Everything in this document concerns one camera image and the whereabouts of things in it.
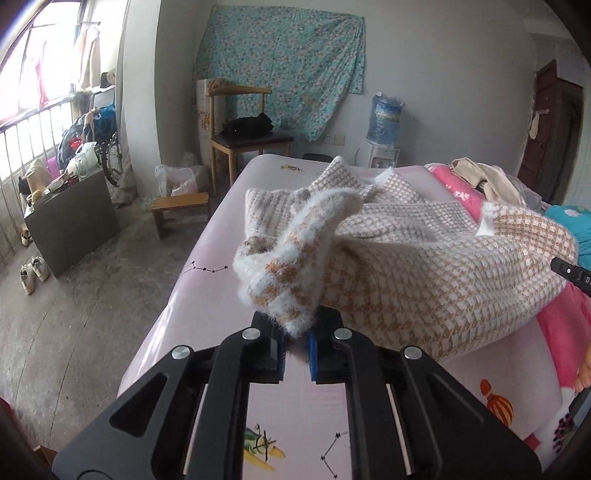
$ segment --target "small wooden stool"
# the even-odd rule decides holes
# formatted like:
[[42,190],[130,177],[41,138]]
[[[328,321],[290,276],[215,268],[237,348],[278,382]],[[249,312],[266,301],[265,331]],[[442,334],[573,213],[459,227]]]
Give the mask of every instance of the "small wooden stool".
[[207,207],[207,220],[211,216],[208,193],[189,193],[187,195],[176,195],[174,197],[160,197],[152,204],[151,210],[156,223],[156,231],[160,238],[164,238],[164,224],[170,223],[164,218],[164,212],[168,210],[180,210],[185,208]]

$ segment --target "wooden chair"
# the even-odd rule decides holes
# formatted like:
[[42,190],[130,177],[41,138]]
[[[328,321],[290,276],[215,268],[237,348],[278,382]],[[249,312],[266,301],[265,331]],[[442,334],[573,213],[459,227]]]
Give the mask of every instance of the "wooden chair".
[[215,132],[215,97],[218,95],[248,95],[251,93],[261,94],[261,113],[265,113],[265,95],[272,93],[270,88],[249,87],[242,85],[226,85],[210,90],[209,97],[209,144],[212,149],[212,184],[213,193],[216,193],[216,150],[228,155],[228,167],[230,170],[230,185],[236,180],[236,154],[258,150],[262,155],[265,148],[284,148],[285,154],[289,155],[293,137],[273,130],[263,137],[231,140],[222,134]]

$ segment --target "shoe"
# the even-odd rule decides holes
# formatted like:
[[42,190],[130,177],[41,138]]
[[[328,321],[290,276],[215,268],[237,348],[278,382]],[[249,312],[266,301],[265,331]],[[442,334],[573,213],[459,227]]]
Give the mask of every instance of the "shoe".
[[21,267],[21,284],[27,295],[35,291],[35,274],[33,273],[33,266],[29,262]]
[[45,281],[47,277],[49,277],[49,268],[41,257],[33,257],[31,259],[31,265],[33,266],[33,271],[39,277],[39,280]]

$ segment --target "curtain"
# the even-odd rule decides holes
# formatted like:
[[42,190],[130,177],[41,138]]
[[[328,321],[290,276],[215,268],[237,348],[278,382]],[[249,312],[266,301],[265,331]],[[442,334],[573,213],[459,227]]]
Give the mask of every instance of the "curtain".
[[[290,7],[214,6],[194,68],[195,81],[225,78],[269,86],[265,113],[314,141],[347,92],[362,93],[362,17]],[[258,114],[254,95],[228,97],[226,117]]]

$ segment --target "floral fabric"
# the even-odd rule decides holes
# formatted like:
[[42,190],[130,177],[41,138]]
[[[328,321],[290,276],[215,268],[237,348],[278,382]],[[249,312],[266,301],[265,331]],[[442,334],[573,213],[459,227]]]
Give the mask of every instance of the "floral fabric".
[[[194,68],[195,81],[223,77],[269,86],[265,113],[308,141],[321,136],[347,92],[362,93],[362,17],[291,7],[215,5]],[[258,95],[228,96],[226,116],[254,116]]]

